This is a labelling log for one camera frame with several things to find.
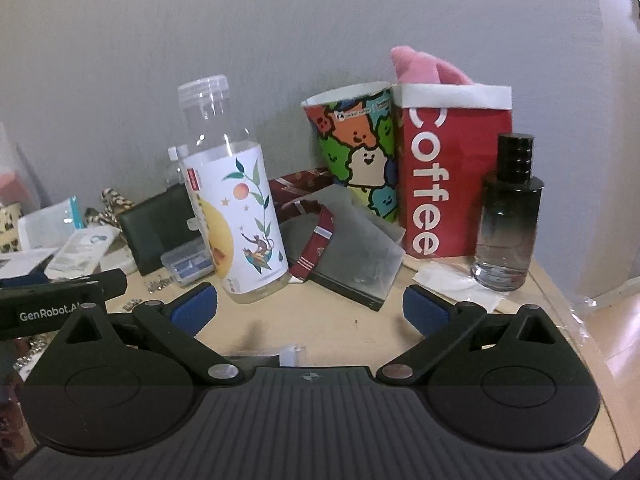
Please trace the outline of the dark perfume bottle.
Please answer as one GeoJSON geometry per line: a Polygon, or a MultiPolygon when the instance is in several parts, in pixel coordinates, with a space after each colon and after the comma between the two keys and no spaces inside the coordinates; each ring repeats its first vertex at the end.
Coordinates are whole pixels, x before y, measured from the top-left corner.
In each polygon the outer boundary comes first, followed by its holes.
{"type": "Polygon", "coordinates": [[[544,182],[533,169],[534,137],[498,135],[496,169],[483,182],[472,277],[497,292],[526,281],[533,259],[544,182]]]}

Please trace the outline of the red coffee paper bag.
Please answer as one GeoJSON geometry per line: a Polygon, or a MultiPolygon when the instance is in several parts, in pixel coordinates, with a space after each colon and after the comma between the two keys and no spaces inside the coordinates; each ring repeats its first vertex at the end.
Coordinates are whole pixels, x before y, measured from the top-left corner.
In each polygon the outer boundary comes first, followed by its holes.
{"type": "Polygon", "coordinates": [[[483,181],[498,135],[512,131],[512,89],[489,84],[395,84],[399,221],[406,253],[464,257],[475,250],[483,181]]]}

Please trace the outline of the blue white mask packet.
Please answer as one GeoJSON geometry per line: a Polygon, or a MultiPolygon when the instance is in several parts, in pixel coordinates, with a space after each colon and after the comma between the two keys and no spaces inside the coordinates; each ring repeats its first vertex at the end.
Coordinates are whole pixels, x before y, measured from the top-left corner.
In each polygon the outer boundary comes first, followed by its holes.
{"type": "Polygon", "coordinates": [[[23,250],[60,248],[85,227],[77,197],[26,214],[17,221],[18,239],[23,250]]]}

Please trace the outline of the colourful cartoon paper cup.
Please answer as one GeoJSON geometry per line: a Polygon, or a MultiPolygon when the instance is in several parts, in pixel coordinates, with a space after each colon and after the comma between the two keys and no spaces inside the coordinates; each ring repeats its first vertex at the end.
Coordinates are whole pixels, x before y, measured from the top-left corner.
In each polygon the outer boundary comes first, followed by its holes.
{"type": "Polygon", "coordinates": [[[385,81],[351,84],[300,103],[334,180],[378,218],[398,217],[393,97],[385,81]]]}

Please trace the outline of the black white patterned mug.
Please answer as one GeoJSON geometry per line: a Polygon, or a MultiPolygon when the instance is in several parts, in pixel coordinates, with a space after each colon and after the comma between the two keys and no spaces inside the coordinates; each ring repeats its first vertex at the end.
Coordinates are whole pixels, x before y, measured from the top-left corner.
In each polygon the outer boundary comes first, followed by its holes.
{"type": "Polygon", "coordinates": [[[21,250],[17,222],[22,218],[22,205],[19,202],[2,206],[0,210],[0,252],[19,252],[21,250]]]}

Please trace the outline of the clear plastic bag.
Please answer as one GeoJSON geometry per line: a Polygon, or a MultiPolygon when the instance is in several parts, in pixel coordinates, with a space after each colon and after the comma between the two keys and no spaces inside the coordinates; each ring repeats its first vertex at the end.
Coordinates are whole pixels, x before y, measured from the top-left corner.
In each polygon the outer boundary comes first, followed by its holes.
{"type": "Polygon", "coordinates": [[[2,206],[20,203],[24,214],[41,208],[41,198],[32,178],[26,158],[17,143],[11,139],[6,127],[1,124],[1,183],[2,206]]]}

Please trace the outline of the white charger block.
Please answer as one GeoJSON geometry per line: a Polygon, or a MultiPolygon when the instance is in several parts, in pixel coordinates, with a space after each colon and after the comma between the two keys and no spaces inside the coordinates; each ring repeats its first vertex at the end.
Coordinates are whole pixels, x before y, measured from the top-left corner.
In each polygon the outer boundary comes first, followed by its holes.
{"type": "Polygon", "coordinates": [[[122,270],[126,275],[136,273],[138,268],[134,256],[128,247],[122,247],[108,252],[100,260],[102,272],[109,270],[122,270]]]}

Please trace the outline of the tea bottle with white label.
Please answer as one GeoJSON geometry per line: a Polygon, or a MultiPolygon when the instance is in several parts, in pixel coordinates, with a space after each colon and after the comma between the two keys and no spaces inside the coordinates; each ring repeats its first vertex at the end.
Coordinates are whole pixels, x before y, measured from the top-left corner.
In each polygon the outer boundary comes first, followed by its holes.
{"type": "Polygon", "coordinates": [[[250,304],[290,279],[262,148],[224,75],[182,84],[178,101],[189,133],[179,162],[205,248],[226,293],[250,304]]]}

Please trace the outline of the small clear plastic box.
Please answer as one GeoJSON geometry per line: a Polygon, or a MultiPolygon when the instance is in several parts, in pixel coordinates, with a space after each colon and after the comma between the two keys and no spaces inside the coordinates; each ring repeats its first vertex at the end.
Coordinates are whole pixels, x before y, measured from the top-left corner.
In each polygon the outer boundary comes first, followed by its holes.
{"type": "Polygon", "coordinates": [[[188,286],[214,272],[213,260],[201,238],[165,252],[160,262],[180,286],[188,286]]]}

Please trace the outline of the pink plush toy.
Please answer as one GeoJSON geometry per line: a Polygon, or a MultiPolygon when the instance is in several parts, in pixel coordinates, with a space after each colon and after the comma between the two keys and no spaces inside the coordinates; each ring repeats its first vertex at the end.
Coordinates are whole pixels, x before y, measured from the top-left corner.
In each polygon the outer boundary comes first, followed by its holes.
{"type": "Polygon", "coordinates": [[[401,84],[474,84],[457,66],[408,46],[393,47],[390,57],[401,84]]]}

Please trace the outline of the black wallet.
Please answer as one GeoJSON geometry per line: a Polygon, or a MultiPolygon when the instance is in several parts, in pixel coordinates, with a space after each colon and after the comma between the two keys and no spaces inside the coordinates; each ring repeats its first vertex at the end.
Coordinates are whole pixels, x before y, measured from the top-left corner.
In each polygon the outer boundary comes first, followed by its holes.
{"type": "Polygon", "coordinates": [[[118,216],[141,275],[160,269],[163,266],[160,257],[165,252],[201,236],[198,229],[189,228],[188,222],[193,217],[191,201],[183,184],[173,185],[118,216]]]}

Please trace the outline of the black silver foil package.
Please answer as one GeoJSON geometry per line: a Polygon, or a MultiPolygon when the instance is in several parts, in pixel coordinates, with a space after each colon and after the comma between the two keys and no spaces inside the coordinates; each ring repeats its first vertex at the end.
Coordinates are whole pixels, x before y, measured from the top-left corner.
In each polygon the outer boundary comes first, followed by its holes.
{"type": "Polygon", "coordinates": [[[226,359],[246,374],[258,367],[296,367],[304,362],[306,349],[298,344],[286,344],[278,348],[243,350],[226,356],[226,359]]]}

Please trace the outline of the white blue sachet packet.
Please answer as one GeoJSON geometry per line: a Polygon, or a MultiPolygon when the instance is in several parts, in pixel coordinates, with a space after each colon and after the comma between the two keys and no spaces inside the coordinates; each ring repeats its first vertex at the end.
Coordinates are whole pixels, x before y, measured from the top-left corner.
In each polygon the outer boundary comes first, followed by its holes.
{"type": "Polygon", "coordinates": [[[93,226],[73,232],[44,274],[49,280],[73,280],[93,274],[118,236],[119,230],[114,226],[93,226]]]}

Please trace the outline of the small clear water bottle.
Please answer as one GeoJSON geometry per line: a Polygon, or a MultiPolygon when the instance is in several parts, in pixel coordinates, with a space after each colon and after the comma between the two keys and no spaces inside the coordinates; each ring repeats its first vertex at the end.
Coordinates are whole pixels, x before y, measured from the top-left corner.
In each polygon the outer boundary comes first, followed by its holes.
{"type": "Polygon", "coordinates": [[[189,147],[186,144],[171,146],[167,149],[169,164],[165,171],[165,188],[175,185],[183,185],[184,177],[181,161],[189,155],[189,147]]]}

